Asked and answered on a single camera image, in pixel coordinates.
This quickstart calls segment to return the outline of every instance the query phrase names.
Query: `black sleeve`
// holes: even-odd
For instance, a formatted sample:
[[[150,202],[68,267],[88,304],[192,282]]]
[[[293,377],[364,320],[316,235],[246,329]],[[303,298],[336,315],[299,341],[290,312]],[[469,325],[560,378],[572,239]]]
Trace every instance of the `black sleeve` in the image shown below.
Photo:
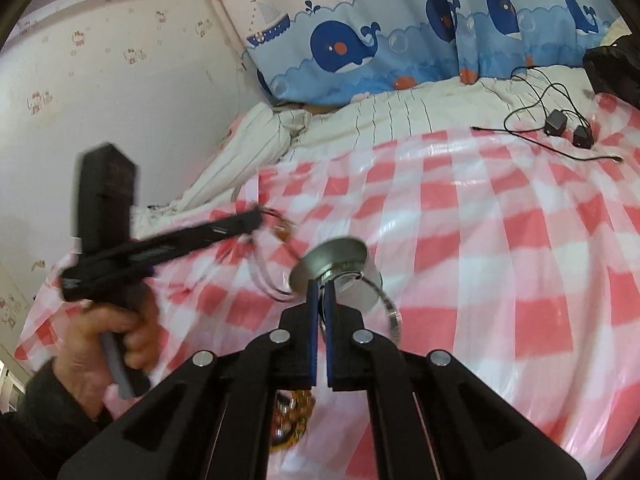
[[[103,410],[97,421],[91,420],[76,400],[56,379],[52,361],[45,364],[27,385],[19,409],[0,420],[0,434],[9,442],[2,443],[2,462],[14,463],[14,476],[8,478],[55,479],[73,454],[85,446],[111,421]]]

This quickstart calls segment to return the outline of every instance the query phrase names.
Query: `plastic tablecloth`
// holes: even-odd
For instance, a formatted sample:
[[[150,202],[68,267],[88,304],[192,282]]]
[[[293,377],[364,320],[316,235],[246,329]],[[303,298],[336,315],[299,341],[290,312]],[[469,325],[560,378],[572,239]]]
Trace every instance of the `plastic tablecloth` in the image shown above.
[[[600,95],[591,151],[539,140],[576,162],[505,133],[412,134],[338,158],[263,168],[225,210],[259,202],[300,225],[303,253],[328,238],[366,241],[404,320],[401,348],[443,348],[542,428],[595,478],[640,415],[640,112]],[[293,261],[258,237],[285,286]],[[244,348],[277,326],[286,305],[260,293],[247,240],[230,240],[156,269],[161,308],[158,382],[192,353]],[[54,355],[82,304],[63,303],[59,268],[31,309],[15,355],[32,368]],[[380,309],[365,320],[384,331]],[[272,478],[375,478],[366,394],[334,394],[319,360],[305,437],[272,455]],[[111,390],[116,414],[127,404]]]

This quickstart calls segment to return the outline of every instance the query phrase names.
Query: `human hand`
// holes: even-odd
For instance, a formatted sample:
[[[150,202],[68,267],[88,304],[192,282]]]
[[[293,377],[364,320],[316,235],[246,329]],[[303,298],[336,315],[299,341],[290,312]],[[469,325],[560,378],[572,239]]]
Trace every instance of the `human hand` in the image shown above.
[[[151,290],[146,290],[138,312],[95,303],[75,316],[66,331],[53,373],[89,418],[100,414],[102,398],[113,383],[100,344],[103,332],[127,333],[127,366],[151,371],[160,356],[158,306]]]

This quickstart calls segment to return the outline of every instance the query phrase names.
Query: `whale print curtain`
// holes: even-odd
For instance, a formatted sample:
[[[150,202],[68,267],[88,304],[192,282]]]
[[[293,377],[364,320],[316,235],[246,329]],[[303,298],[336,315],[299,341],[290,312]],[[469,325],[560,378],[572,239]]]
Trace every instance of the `whale print curtain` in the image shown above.
[[[620,16],[610,0],[447,0],[458,14],[463,82],[509,78],[519,66],[582,66]]]
[[[617,17],[609,0],[220,1],[264,91],[318,105],[527,63],[576,66]]]

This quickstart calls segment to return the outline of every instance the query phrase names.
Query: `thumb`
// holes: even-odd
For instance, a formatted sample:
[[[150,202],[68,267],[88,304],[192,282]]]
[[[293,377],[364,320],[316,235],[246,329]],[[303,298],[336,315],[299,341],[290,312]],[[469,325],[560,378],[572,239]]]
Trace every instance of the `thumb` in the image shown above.
[[[140,317],[132,310],[112,304],[95,304],[79,316],[78,329],[84,336],[96,336],[104,332],[123,333],[134,329]]]

